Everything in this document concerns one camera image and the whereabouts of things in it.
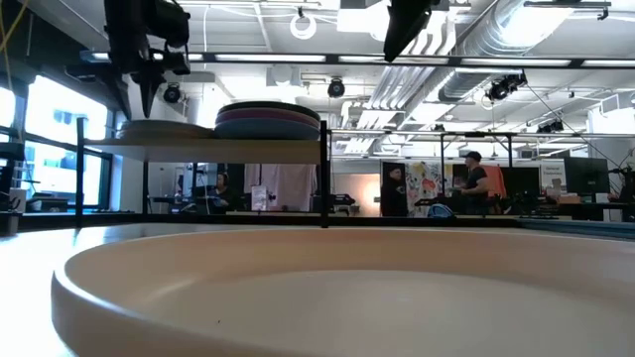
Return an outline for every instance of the shelf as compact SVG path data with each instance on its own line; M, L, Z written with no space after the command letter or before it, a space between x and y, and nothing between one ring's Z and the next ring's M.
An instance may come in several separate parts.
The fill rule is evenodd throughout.
M319 142L298 140L105 139L84 146L154 163L319 164Z

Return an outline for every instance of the sign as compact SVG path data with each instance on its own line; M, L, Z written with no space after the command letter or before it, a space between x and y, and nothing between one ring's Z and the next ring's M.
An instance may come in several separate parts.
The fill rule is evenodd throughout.
M564 164L540 165L540 182L543 189L554 188L565 192L567 176Z

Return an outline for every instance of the computer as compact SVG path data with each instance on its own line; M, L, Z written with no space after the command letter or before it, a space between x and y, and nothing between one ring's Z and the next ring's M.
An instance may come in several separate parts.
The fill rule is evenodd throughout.
M578 195L610 193L608 163L605 159L565 158L567 192Z

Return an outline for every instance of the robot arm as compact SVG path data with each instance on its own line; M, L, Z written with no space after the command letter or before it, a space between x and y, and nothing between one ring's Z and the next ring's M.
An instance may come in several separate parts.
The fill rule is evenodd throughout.
M69 66L66 72L80 80L106 84L126 117L132 119L128 93L121 79L123 74L130 74L141 88L143 113L148 118L159 85L165 82L165 71L190 74L190 14L175 0L104 0L104 10L110 63ZM151 48L149 35L165 40L164 49ZM170 52L170 48L185 48L185 53Z
M385 60L392 62L424 29L441 0L393 0L388 8L390 23L384 44Z

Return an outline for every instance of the security camera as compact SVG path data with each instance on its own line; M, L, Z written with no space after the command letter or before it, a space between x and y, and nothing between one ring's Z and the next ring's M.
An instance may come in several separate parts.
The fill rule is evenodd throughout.
M179 88L178 83L170 83L168 84L168 89L163 93L163 98L168 103L176 104L179 103L183 96L181 95L181 89Z
M328 86L328 96L331 98L339 98L344 95L346 87L342 83L341 78L333 78Z

